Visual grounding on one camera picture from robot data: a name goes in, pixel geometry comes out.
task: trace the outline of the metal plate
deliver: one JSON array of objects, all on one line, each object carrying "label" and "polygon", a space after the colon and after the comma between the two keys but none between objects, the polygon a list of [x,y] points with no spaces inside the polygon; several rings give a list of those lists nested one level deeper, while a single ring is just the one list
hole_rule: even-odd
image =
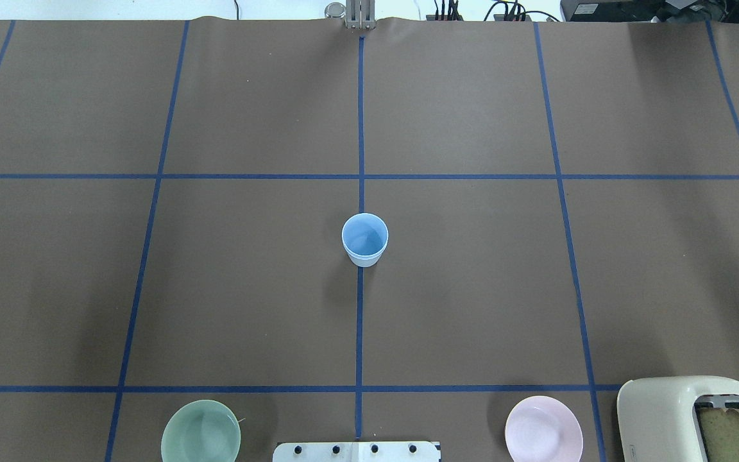
[{"label": "metal plate", "polygon": [[283,443],[273,451],[273,462],[320,460],[440,462],[441,444],[429,441]]}]

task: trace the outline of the plastic cup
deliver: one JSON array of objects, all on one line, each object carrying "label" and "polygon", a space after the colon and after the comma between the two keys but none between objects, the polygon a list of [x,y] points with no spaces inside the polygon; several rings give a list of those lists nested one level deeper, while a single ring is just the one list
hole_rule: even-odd
[{"label": "plastic cup", "polygon": [[193,401],[170,417],[162,435],[164,462],[234,462],[241,428],[224,404]]},{"label": "plastic cup", "polygon": [[515,462],[578,462],[583,432],[566,404],[550,397],[529,397],[513,407],[504,429]]},{"label": "plastic cup", "polygon": [[375,265],[387,248],[389,231],[384,220],[373,214],[356,214],[344,223],[341,243],[355,265]]}]

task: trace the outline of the blue cup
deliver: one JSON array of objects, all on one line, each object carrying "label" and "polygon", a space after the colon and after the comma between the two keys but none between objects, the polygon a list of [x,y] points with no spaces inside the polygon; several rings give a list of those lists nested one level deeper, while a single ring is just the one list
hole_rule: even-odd
[{"label": "blue cup", "polygon": [[347,219],[341,229],[341,243],[346,254],[362,268],[378,262],[387,248],[387,241],[387,223],[373,214],[356,214]]}]

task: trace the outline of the white bracket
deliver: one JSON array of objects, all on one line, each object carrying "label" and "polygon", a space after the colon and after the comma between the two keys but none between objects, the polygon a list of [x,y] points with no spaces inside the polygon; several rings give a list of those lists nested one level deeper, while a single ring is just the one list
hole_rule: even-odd
[{"label": "white bracket", "polygon": [[430,441],[283,443],[273,462],[441,462],[441,444]]},{"label": "white bracket", "polygon": [[375,0],[346,0],[347,29],[375,29]]}]

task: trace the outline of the black cable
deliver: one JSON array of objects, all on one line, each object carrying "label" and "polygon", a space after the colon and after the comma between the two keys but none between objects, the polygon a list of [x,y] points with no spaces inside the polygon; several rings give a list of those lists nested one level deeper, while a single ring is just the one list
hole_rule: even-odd
[{"label": "black cable", "polygon": [[521,3],[515,2],[515,4],[513,5],[513,9],[509,10],[509,15],[504,18],[504,21],[515,21],[515,18],[517,17],[515,12],[521,12],[521,10],[518,9],[519,5],[521,5]]},{"label": "black cable", "polygon": [[526,6],[523,6],[521,4],[518,4],[518,13],[516,17],[516,21],[526,21]]},{"label": "black cable", "polygon": [[490,15],[490,13],[492,13],[492,10],[494,10],[495,7],[498,6],[498,5],[500,5],[500,4],[502,4],[504,6],[504,14],[507,14],[507,12],[509,11],[509,3],[502,2],[501,0],[498,0],[498,2],[493,3],[492,6],[489,7],[489,11],[486,12],[486,15],[484,17],[484,21],[486,21],[487,19],[489,19],[489,15]]},{"label": "black cable", "polygon": [[551,17],[553,21],[560,22],[560,20],[558,20],[557,17],[554,17],[553,15],[550,15],[548,12],[539,12],[537,10],[532,10],[530,12],[524,12],[524,15],[528,15],[529,13],[539,13],[539,14],[542,14],[542,15],[548,15],[548,17]]}]

